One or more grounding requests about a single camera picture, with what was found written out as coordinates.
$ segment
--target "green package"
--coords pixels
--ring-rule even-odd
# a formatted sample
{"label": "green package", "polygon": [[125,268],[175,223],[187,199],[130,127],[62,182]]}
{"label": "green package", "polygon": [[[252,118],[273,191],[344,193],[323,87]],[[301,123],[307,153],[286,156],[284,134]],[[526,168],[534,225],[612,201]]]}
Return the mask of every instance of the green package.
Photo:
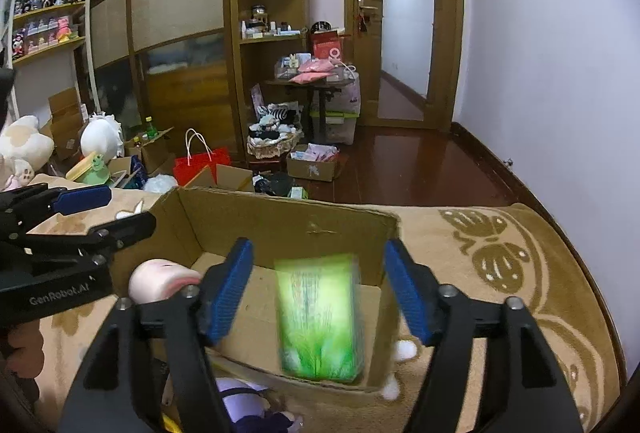
{"label": "green package", "polygon": [[281,261],[276,271],[282,369],[352,383],[363,366],[354,257]]}

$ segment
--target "green bottle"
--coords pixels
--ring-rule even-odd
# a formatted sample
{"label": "green bottle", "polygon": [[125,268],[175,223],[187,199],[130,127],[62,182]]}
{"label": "green bottle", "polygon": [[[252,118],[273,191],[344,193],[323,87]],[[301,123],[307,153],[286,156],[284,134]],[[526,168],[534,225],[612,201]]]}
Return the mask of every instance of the green bottle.
{"label": "green bottle", "polygon": [[146,118],[146,136],[149,140],[155,138],[158,135],[158,130],[154,127],[151,117]]}

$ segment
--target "wooden shelf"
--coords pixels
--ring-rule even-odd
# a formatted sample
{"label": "wooden shelf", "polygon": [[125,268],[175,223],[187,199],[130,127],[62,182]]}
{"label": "wooden shelf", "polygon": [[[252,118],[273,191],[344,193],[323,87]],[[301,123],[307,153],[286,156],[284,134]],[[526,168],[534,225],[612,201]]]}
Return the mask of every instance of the wooden shelf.
{"label": "wooden shelf", "polygon": [[65,3],[64,5],[57,5],[53,7],[39,8],[37,10],[32,10],[31,12],[27,12],[25,14],[18,14],[14,16],[14,30],[17,27],[21,27],[31,18],[39,18],[39,17],[60,17],[69,13],[75,13],[76,10],[80,10],[84,8],[84,1],[78,1],[76,3]]}
{"label": "wooden shelf", "polygon": [[14,68],[19,68],[20,66],[24,66],[25,64],[30,64],[33,61],[37,61],[40,58],[50,56],[59,52],[60,50],[74,50],[79,46],[84,44],[84,37],[69,39],[69,41],[65,41],[64,43],[58,43],[57,45],[53,45],[52,47],[43,48],[42,50],[36,50],[31,52],[30,54],[25,55],[25,57],[18,58],[13,61]]}
{"label": "wooden shelf", "polygon": [[294,36],[267,36],[257,39],[241,39],[241,45],[253,45],[254,43],[275,43],[276,41],[293,41],[306,39],[306,35],[296,34]]}

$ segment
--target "red box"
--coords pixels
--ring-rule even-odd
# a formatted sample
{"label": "red box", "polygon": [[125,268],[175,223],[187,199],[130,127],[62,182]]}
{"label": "red box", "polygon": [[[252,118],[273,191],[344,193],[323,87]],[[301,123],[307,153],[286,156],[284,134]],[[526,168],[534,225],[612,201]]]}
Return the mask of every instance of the red box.
{"label": "red box", "polygon": [[342,59],[342,39],[337,30],[311,34],[314,57],[318,59]]}

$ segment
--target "blue gripper pad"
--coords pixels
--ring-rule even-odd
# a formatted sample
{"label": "blue gripper pad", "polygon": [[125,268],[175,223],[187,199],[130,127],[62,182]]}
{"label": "blue gripper pad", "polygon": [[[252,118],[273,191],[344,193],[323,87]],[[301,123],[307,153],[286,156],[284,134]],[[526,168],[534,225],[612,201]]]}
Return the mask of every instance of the blue gripper pad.
{"label": "blue gripper pad", "polygon": [[107,206],[109,202],[111,202],[111,189],[108,186],[89,186],[63,191],[53,203],[53,210],[68,216],[76,212]]}
{"label": "blue gripper pad", "polygon": [[198,330],[212,345],[231,330],[236,310],[254,267],[254,246],[238,238],[225,262],[207,270],[200,283]]}
{"label": "blue gripper pad", "polygon": [[431,346],[443,317],[437,303],[438,280],[429,267],[414,262],[399,239],[386,242],[385,271],[412,335]]}

